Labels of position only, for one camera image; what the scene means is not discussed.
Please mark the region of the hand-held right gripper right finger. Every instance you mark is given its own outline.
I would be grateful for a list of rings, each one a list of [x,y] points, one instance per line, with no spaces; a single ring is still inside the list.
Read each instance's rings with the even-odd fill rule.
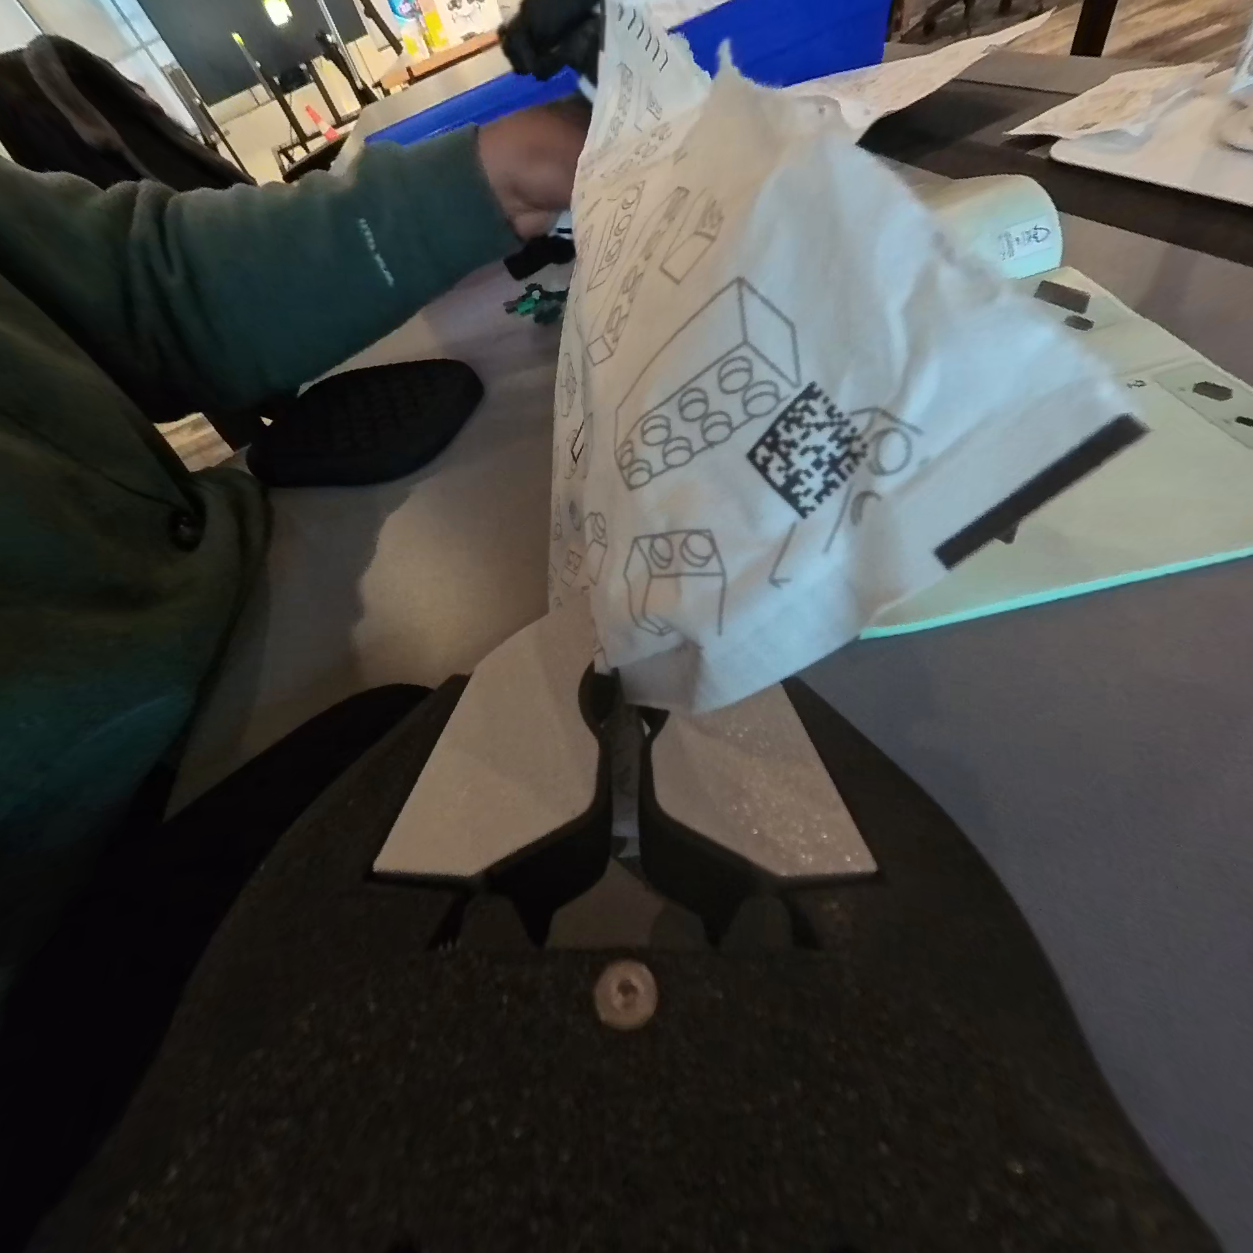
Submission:
[[[646,805],[675,852],[751,882],[878,870],[785,683],[670,714],[652,738]]]

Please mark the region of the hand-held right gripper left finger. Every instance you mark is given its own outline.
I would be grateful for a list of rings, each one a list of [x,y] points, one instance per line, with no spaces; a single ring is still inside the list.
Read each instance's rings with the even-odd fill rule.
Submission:
[[[473,667],[376,882],[601,882],[610,852],[590,618],[538,618]]]

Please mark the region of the white printed paper bag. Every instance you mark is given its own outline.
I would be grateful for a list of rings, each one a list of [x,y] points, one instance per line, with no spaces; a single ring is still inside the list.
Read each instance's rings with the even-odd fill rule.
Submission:
[[[818,75],[818,81],[800,81],[790,93],[804,97],[804,99],[821,99],[821,108],[835,108],[852,133],[866,133],[886,114],[901,114],[912,99],[929,99],[934,93],[956,81],[986,51],[1010,48],[1022,32],[1036,32],[1045,20],[1053,20],[1053,8],[1044,8],[1022,24],[980,32],[980,36],[956,36],[938,51],[912,51],[912,59],[892,59],[892,63],[859,69],[859,71],[833,71],[833,75]]]
[[[1184,69],[1136,69],[1112,71],[1111,81],[1016,126],[1016,139],[1102,139],[1126,133],[1142,139],[1159,131],[1159,119],[1195,97],[1215,63],[1184,63]]]
[[[552,607],[632,707],[852,646],[1147,426],[818,99],[601,20],[555,383]]]

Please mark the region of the building instruction booklet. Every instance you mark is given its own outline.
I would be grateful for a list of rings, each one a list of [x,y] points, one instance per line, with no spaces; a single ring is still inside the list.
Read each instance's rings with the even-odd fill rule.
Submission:
[[[889,607],[866,625],[866,643],[1246,558],[1246,369],[1206,360],[1126,283],[1111,290],[1088,265],[1073,270],[1088,255],[1088,235],[1126,240],[1126,230],[1074,215],[1053,215],[1053,230],[1059,248],[1022,243],[1022,265],[1006,260],[1006,272],[1120,371],[1147,437],[1032,511],[1010,542]]]

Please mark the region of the person's left forearm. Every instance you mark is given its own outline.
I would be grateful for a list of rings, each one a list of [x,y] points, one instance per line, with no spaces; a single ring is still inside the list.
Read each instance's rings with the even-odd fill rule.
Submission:
[[[224,191],[4,162],[0,212],[4,430],[256,413],[518,243],[473,126]]]

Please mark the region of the grey desk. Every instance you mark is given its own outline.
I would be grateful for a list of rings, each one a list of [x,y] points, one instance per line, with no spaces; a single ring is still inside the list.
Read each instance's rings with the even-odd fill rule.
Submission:
[[[1206,360],[1253,369],[1246,270],[1087,240]],[[460,354],[486,400],[391,490],[278,492],[272,553],[170,810],[375,683],[440,683],[547,614],[547,332],[486,270],[364,354]],[[1045,947],[1136,1135],[1246,1250],[1246,558],[852,646],[804,678],[904,766]]]

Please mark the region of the dark desk with wooden edge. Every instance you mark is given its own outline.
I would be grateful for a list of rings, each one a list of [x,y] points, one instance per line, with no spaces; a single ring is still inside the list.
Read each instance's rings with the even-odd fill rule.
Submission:
[[[1017,119],[1102,87],[1136,63],[992,51],[941,93],[866,131],[866,148],[934,178],[1017,172],[1045,185],[1059,212],[1112,227],[1206,260],[1253,265],[1253,212],[1195,191],[1147,185],[1044,154],[1044,139],[1010,139]]]

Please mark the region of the person's left hand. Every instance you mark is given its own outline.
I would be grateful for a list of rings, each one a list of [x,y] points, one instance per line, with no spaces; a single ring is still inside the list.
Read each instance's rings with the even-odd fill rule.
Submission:
[[[481,178],[521,243],[552,235],[571,212],[590,119],[593,106],[571,97],[478,131]]]

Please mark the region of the black textured pad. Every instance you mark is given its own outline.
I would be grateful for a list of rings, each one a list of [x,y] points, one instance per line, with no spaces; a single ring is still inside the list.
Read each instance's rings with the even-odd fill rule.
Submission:
[[[281,400],[243,464],[267,490],[375,490],[423,475],[481,400],[460,360],[346,369]]]

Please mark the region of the person's dark green jacket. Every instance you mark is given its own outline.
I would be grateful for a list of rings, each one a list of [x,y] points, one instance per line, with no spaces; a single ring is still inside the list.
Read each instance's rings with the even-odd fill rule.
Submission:
[[[0,360],[0,962],[4,997],[168,766],[256,577],[272,511],[191,475],[4,277]]]

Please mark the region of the black jacket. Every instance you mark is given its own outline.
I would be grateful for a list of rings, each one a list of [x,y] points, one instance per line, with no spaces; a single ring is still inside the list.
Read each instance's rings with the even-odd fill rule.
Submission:
[[[0,51],[0,145],[30,172],[72,172],[95,185],[253,185],[247,172],[187,133],[104,59],[48,32],[18,51]]]

